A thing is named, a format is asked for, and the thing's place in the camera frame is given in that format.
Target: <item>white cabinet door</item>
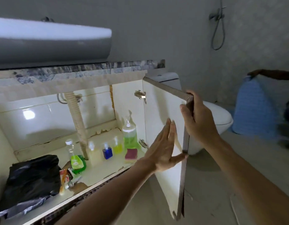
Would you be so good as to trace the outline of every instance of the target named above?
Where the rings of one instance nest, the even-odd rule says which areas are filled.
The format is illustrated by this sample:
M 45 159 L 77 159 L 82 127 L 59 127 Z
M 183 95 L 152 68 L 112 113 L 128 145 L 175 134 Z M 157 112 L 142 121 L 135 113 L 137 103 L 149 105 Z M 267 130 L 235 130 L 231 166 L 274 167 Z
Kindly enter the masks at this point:
M 144 105 L 146 143 L 148 146 L 154 142 L 156 136 L 170 118 L 176 123 L 177 136 L 173 156 L 188 151 L 189 135 L 184 126 L 184 119 L 180 112 L 180 104 L 186 104 L 193 111 L 193 96 L 158 83 L 152 79 L 143 79 L 143 90 L 146 93 Z M 181 218 L 184 206 L 184 178 L 186 161 L 178 163 L 175 167 L 157 172 L 157 180 L 164 192 L 172 217 Z

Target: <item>yellow soap bottle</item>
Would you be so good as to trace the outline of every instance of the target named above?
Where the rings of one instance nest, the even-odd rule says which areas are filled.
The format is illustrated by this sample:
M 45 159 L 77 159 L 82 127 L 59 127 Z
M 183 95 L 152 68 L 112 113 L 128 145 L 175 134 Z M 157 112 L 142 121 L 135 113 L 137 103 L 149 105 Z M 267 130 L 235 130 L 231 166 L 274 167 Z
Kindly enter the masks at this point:
M 114 138 L 115 141 L 115 145 L 112 147 L 112 151 L 115 154 L 120 154 L 123 151 L 123 145 L 121 143 L 118 142 L 118 138 L 117 136 Z

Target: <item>sponge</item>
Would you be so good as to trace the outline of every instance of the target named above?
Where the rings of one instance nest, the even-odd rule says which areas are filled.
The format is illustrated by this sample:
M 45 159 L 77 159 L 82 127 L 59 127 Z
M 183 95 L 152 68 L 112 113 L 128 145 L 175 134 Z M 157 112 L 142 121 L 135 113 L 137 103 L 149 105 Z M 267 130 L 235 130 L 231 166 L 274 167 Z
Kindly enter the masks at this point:
M 137 152 L 138 151 L 136 148 L 133 148 L 133 149 L 128 148 L 127 153 L 125 155 L 125 162 L 126 163 L 135 163 L 137 160 Z

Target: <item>metal hinge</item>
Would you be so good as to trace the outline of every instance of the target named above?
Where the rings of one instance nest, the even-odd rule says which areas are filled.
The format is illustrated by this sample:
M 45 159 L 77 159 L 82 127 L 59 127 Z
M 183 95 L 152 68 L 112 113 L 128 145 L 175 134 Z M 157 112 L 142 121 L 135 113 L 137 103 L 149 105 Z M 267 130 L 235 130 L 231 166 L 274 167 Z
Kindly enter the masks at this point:
M 146 104 L 146 94 L 145 92 L 141 92 L 141 90 L 138 90 L 134 93 L 134 95 L 139 98 L 139 99 L 143 99 L 144 103 Z
M 143 139 L 139 139 L 138 143 L 139 143 L 143 148 L 149 148 L 149 146 L 144 142 Z

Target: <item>drain pipe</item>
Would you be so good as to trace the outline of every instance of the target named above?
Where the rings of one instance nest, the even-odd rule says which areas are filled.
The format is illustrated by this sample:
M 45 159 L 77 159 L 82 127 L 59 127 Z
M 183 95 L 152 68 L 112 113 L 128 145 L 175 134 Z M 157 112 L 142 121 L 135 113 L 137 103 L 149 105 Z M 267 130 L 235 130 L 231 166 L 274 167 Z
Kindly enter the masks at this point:
M 83 156 L 86 160 L 88 160 L 89 159 L 88 154 L 87 154 L 88 139 L 86 136 L 86 129 L 84 126 L 84 122 L 83 122 L 81 111 L 78 105 L 77 98 L 73 92 L 64 93 L 64 97 L 67 101 L 67 105 L 68 105 L 72 120 L 74 121 L 74 126 L 78 134 Z

